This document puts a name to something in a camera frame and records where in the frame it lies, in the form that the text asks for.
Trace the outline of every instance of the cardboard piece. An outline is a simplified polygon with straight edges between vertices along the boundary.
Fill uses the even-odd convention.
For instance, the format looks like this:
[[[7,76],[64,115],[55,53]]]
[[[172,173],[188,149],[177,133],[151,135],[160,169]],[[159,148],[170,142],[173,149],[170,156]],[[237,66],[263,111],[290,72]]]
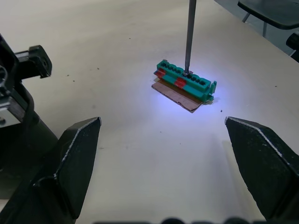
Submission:
[[[196,111],[196,109],[203,103],[191,94],[162,79],[159,79],[151,87],[191,113]]]

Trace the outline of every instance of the chair leg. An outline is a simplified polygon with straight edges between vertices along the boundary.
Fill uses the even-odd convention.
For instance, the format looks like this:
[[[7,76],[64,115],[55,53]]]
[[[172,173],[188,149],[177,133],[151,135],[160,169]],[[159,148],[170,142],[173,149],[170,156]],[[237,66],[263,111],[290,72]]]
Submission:
[[[267,33],[267,23],[263,22],[263,37],[266,37],[266,33]]]
[[[291,57],[295,52],[296,52],[296,50],[293,50],[293,51],[289,54],[289,56]]]
[[[244,17],[244,19],[242,20],[242,22],[246,22],[246,20],[248,19],[249,16],[250,16],[250,13],[247,13],[246,16]]]

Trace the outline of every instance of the white table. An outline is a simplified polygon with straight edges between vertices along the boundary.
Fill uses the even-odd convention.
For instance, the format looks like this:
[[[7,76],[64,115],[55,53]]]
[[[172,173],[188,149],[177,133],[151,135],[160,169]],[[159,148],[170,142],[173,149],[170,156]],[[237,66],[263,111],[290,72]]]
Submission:
[[[187,12],[187,0],[2,3],[13,50],[41,44],[52,60],[51,78],[24,82],[44,122],[60,136],[102,118],[77,224],[262,218],[226,116],[269,126],[299,152],[299,64],[212,0],[198,1],[191,70],[218,82],[214,103],[191,114],[151,88],[162,59],[184,65]]]

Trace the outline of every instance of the chair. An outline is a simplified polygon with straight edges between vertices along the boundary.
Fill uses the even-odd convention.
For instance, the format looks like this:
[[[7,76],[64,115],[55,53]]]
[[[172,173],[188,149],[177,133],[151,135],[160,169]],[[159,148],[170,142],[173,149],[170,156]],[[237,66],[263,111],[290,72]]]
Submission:
[[[286,45],[293,49],[290,56],[299,62],[299,31],[293,33],[287,40]]]
[[[266,37],[267,24],[278,29],[299,27],[299,0],[239,0],[238,6],[247,12],[242,22],[250,15],[264,21],[263,37]]]

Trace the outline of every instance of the terminal block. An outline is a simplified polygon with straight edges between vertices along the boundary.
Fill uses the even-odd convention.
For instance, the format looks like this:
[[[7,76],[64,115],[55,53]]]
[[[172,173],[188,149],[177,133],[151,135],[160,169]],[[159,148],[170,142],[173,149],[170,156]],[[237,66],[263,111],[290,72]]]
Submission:
[[[205,78],[200,78],[195,74],[184,76],[184,69],[168,63],[163,60],[157,65],[157,71],[154,73],[158,78],[185,90],[203,102],[212,101],[214,97],[217,82],[213,83]]]

